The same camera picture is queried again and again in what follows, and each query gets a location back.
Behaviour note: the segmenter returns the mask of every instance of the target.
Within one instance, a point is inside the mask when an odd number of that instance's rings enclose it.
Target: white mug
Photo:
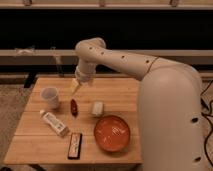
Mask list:
[[[60,103],[57,88],[55,87],[43,88],[40,96],[51,109],[56,109],[59,107]]]

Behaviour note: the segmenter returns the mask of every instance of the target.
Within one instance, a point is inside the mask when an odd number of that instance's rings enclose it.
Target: wooden table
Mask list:
[[[5,164],[103,164],[141,163],[137,120],[137,91],[139,82],[131,78],[96,78],[93,86],[82,86],[74,95],[79,115],[70,114],[69,86],[71,78],[39,78],[22,114],[15,135],[5,157]],[[50,110],[40,98],[47,86],[59,89],[60,108]],[[92,102],[104,102],[105,115],[122,117],[129,125],[131,140],[122,152],[106,153],[95,142],[93,129],[98,118],[91,116]],[[71,132],[81,132],[83,142],[79,160],[68,160],[70,133],[60,138],[39,115],[41,109],[54,113]]]

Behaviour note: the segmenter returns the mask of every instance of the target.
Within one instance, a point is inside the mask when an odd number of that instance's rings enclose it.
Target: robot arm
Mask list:
[[[75,75],[79,82],[90,81],[97,64],[103,64],[140,81],[143,171],[204,171],[198,72],[179,62],[105,47],[100,38],[79,42]]]
[[[92,79],[97,64],[126,73],[137,80],[142,80],[149,71],[158,67],[183,65],[154,56],[107,50],[105,47],[105,42],[100,38],[83,40],[76,45],[76,53],[80,58],[76,77],[80,82]]]

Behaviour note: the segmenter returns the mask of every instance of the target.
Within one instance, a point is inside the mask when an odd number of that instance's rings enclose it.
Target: small white box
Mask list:
[[[100,117],[103,115],[104,103],[101,101],[95,101],[92,106],[92,115],[94,117]]]

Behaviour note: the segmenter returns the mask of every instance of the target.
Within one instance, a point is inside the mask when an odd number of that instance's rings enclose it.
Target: orange plate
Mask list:
[[[130,141],[130,129],[118,116],[102,117],[94,129],[95,140],[104,150],[116,152],[126,147]]]

